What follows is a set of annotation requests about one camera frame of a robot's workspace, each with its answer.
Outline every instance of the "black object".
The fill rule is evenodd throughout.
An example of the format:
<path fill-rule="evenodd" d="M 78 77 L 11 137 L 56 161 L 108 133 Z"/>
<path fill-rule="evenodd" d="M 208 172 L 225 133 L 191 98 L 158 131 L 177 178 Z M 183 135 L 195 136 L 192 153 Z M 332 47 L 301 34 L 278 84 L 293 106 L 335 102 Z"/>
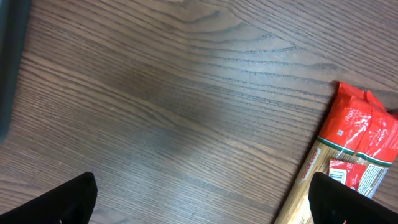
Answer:
<path fill-rule="evenodd" d="M 398 223 L 398 214 L 317 172 L 308 195 L 315 224 Z"/>
<path fill-rule="evenodd" d="M 86 172 L 3 215 L 0 223 L 87 224 L 95 206 L 97 186 Z"/>
<path fill-rule="evenodd" d="M 30 0 L 0 0 L 0 143 L 7 136 Z"/>

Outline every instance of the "wooden table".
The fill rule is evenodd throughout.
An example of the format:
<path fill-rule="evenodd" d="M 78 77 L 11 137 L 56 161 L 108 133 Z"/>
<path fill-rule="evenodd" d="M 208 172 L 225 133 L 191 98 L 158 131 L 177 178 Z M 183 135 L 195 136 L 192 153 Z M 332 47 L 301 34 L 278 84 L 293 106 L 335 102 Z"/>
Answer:
<path fill-rule="evenodd" d="M 92 171 L 93 223 L 270 223 L 336 80 L 398 106 L 397 1 L 32 4 L 0 212 Z"/>

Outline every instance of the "snack package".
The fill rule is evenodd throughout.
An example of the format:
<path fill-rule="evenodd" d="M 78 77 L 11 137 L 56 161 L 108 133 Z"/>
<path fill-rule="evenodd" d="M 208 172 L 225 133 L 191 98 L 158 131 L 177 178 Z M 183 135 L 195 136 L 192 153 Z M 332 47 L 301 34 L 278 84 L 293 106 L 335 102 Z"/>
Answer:
<path fill-rule="evenodd" d="M 371 198 L 397 151 L 395 117 L 370 91 L 340 82 L 329 115 L 275 223 L 313 223 L 308 189 L 315 172 L 328 172 L 331 159 L 363 165 L 366 170 L 357 191 Z"/>
<path fill-rule="evenodd" d="M 365 170 L 366 166 L 361 164 L 331 159 L 329 164 L 329 177 L 353 190 L 358 190 L 359 183 Z"/>

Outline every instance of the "brown wooden tabletop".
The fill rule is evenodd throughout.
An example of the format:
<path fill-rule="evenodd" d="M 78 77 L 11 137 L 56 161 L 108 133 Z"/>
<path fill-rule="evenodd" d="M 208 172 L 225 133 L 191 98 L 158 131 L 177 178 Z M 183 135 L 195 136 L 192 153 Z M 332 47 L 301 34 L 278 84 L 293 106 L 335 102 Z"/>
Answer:
<path fill-rule="evenodd" d="M 93 223 L 270 223 L 335 81 L 398 107 L 398 1 L 32 0 L 0 212 L 92 171 Z M 398 162 L 375 201 L 398 212 Z"/>

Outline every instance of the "green stripe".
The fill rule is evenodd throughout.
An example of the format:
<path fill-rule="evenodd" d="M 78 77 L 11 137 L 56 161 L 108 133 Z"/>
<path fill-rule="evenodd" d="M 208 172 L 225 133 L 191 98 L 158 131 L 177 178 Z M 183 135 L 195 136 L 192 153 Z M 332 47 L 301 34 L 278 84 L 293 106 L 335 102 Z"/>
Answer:
<path fill-rule="evenodd" d="M 327 139 L 324 139 L 324 138 L 322 138 L 320 136 L 317 137 L 317 140 L 322 142 L 323 144 L 329 146 L 329 147 L 332 147 L 333 149 L 336 149 L 337 151 L 341 151 L 344 154 L 348 154 L 348 155 L 352 156 L 355 153 L 355 151 L 352 150 L 352 149 L 348 149 L 346 147 L 340 146 L 340 145 L 338 145 L 338 144 L 336 144 L 334 142 L 331 142 L 331 141 L 329 141 Z M 373 163 L 378 164 L 378 165 L 389 167 L 392 164 L 392 162 L 382 161 L 380 159 L 373 158 L 373 157 L 371 157 L 371 156 L 369 156 L 369 155 L 367 155 L 367 154 L 365 154 L 363 152 L 358 152 L 356 155 L 358 157 L 366 160 L 366 161 L 373 162 Z"/>

